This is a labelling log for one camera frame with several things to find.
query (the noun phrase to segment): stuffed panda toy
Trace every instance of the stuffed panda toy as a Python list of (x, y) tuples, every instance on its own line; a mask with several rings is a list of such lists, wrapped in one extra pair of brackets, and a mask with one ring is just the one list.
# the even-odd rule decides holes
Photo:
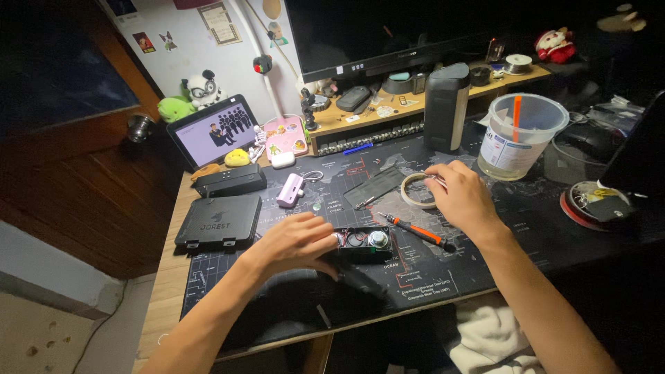
[(226, 92), (215, 83), (215, 73), (204, 70), (201, 75), (192, 75), (188, 80), (182, 80), (182, 86), (190, 92), (192, 105), (196, 110), (207, 108), (228, 96)]

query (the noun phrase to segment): yellow chick plush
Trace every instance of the yellow chick plush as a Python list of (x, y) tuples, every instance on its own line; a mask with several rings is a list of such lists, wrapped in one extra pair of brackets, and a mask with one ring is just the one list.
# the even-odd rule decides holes
[(245, 166), (249, 165), (249, 155), (242, 149), (234, 149), (224, 156), (226, 166)]

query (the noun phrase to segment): clear plastic container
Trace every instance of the clear plastic container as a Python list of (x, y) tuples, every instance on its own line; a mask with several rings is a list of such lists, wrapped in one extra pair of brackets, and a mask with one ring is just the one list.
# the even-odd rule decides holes
[[(515, 97), (518, 95), (522, 96), (519, 128), (513, 126)], [(570, 119), (561, 104), (527, 93), (497, 97), (489, 105), (489, 114), (478, 166), (485, 174), (499, 180), (524, 177), (547, 143)]]

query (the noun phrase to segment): santa claus plush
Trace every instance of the santa claus plush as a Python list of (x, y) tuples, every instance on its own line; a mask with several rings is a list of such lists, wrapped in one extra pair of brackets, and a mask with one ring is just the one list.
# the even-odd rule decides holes
[(573, 33), (565, 27), (558, 31), (545, 31), (536, 40), (535, 47), (538, 57), (543, 61), (563, 64), (575, 54), (575, 46), (571, 41)]

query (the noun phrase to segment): speaker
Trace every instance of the speaker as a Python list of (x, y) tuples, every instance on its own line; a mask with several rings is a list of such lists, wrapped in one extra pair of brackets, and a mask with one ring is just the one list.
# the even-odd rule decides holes
[(456, 63), (430, 74), (425, 86), (425, 146), (439, 152), (460, 147), (471, 79), (469, 67)]

